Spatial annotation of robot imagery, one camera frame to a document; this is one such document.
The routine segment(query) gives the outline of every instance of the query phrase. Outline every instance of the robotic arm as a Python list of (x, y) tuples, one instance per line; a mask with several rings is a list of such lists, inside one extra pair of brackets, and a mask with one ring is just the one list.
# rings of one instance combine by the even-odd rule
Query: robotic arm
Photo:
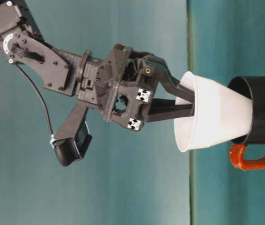
[[(77, 104), (51, 144), (63, 166), (84, 158), (92, 136), (85, 121), (89, 108), (105, 121), (139, 132), (145, 122), (194, 115), (194, 93), (172, 77), (165, 60), (148, 52), (116, 44), (105, 59), (85, 51), (82, 56), (44, 41), (24, 0), (0, 0), (0, 50), (10, 64), (26, 64), (43, 80), (43, 88), (76, 96)], [(154, 98), (158, 83), (190, 102)], [(118, 109), (117, 100), (125, 104)]]

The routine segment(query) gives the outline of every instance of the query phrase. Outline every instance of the white cup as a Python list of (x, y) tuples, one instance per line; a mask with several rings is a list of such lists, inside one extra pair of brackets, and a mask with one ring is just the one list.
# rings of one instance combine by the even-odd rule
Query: white cup
[[(252, 121), (252, 101), (214, 80), (186, 72), (180, 82), (195, 93), (192, 117), (174, 119), (181, 152), (208, 148), (246, 135)], [(176, 98), (176, 105), (190, 104)]]

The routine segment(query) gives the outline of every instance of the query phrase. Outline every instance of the screw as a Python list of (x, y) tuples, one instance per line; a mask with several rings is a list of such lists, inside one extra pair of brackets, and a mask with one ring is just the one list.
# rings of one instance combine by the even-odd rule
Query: screw
[(145, 72), (146, 72), (147, 74), (150, 74), (150, 73), (151, 73), (151, 69), (150, 69), (150, 68), (147, 68), (147, 69), (145, 70)]

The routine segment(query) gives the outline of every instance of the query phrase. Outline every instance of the red handle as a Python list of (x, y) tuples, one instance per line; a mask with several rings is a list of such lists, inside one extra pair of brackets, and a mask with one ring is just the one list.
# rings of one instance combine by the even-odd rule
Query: red handle
[(265, 157), (258, 160), (245, 160), (244, 153), (247, 145), (234, 144), (230, 150), (230, 162), (235, 168), (246, 170), (265, 169)]

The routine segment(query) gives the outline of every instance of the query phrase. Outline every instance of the green background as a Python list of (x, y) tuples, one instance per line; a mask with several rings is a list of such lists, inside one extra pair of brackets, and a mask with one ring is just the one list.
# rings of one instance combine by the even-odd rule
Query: green background
[[(189, 18), (195, 74), (225, 85), (234, 76), (265, 76), (265, 0), (190, 0)], [(195, 225), (265, 225), (265, 170), (234, 169), (230, 147), (191, 154)], [(265, 146), (250, 146), (245, 156), (264, 154)]]
[[(104, 58), (116, 42), (152, 52), (174, 76), (187, 70), (183, 0), (27, 0), (47, 42)], [(41, 79), (23, 67), (39, 87)], [(75, 98), (41, 90), (55, 129)], [(162, 89), (157, 96), (170, 97)], [(62, 168), (49, 145), (33, 89), (0, 54), (0, 225), (189, 224), (189, 155), (173, 121), (126, 131), (89, 111), (92, 144), (83, 161)]]

